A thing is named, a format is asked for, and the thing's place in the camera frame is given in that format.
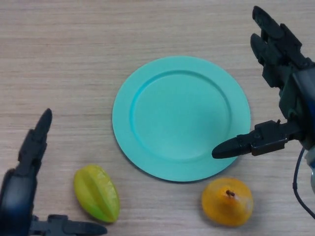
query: fruit stem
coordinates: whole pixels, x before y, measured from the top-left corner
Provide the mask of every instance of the fruit stem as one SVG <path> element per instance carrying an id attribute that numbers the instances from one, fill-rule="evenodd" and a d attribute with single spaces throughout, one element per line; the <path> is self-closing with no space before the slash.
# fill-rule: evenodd
<path id="1" fill-rule="evenodd" d="M 233 193 L 233 192 L 230 191 L 230 190 L 227 190 L 227 191 L 226 191 L 226 194 L 229 195 L 229 196 L 231 196 L 231 197 L 234 197 L 234 196 L 235 196 L 235 193 Z"/>

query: wooden table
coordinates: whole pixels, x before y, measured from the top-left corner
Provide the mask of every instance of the wooden table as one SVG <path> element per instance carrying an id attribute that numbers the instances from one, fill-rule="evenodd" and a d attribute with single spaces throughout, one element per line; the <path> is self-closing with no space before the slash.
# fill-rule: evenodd
<path id="1" fill-rule="evenodd" d="M 210 60 L 244 89 L 254 124 L 282 118 L 278 89 L 261 76 L 250 36 L 255 4 L 285 23 L 315 59 L 313 0 L 4 0 L 0 5 L 0 177 L 17 163 L 29 128 L 53 110 L 48 148 L 38 175 L 34 213 L 91 220 L 78 205 L 73 175 L 101 165 L 121 197 L 111 236 L 296 236 L 313 235 L 314 220 L 297 203 L 292 178 L 298 142 L 264 156 L 245 155 L 219 176 L 252 189 L 255 208 L 238 229 L 210 223 L 200 194 L 212 179 L 173 184 L 135 169 L 112 131 L 115 95 L 141 65 L 169 55 Z M 315 209 L 310 169 L 302 162 L 299 192 Z"/>

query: orange fruit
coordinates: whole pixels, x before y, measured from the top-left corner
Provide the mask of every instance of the orange fruit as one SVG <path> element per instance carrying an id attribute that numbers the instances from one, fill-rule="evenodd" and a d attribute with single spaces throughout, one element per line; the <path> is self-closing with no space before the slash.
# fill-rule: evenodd
<path id="1" fill-rule="evenodd" d="M 221 225 L 245 224 L 253 210 L 251 190 L 235 178 L 218 178 L 202 192 L 202 209 L 208 218 Z"/>

